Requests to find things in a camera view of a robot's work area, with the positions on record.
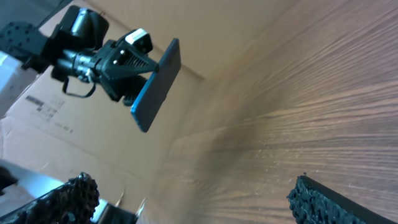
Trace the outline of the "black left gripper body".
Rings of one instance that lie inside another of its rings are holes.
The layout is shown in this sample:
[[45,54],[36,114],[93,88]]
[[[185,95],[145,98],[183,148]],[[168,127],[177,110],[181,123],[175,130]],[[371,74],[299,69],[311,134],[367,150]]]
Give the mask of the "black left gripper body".
[[[56,59],[51,77],[63,83],[64,94],[77,98],[88,98],[101,85],[113,101],[123,99],[119,90],[119,82],[124,78],[116,78],[112,72],[112,62],[121,50],[136,50],[124,41],[109,40],[97,51],[83,49],[63,49]],[[78,94],[68,91],[70,78],[92,84],[88,93]]]

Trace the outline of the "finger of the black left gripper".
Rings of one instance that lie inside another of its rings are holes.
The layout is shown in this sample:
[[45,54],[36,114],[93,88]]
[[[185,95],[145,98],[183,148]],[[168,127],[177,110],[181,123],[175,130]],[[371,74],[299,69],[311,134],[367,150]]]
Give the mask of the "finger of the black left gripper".
[[136,75],[130,78],[124,78],[119,82],[119,90],[123,97],[124,106],[132,106],[146,84],[147,79]]
[[116,78],[127,78],[158,70],[157,62],[135,50],[121,50],[112,62],[112,72]]

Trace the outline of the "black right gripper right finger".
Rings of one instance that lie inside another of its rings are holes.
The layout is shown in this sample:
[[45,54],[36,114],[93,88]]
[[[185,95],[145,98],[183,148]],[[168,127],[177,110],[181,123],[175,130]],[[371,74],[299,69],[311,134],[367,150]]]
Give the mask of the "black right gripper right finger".
[[287,200],[292,215],[299,224],[397,224],[306,175],[297,177]]

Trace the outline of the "blue smartphone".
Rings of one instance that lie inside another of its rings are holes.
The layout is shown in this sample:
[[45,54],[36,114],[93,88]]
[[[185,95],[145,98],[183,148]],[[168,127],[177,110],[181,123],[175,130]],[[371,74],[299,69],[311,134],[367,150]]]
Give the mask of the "blue smartphone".
[[139,129],[146,133],[153,123],[181,69],[180,42],[174,38],[131,106],[131,114]]

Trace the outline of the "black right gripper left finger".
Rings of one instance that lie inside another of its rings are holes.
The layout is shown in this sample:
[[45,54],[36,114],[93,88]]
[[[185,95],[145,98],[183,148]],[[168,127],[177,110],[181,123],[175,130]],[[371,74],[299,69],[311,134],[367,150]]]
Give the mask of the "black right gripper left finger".
[[49,191],[11,212],[1,223],[90,223],[96,207],[100,204],[98,186],[89,174],[81,172],[78,177]]

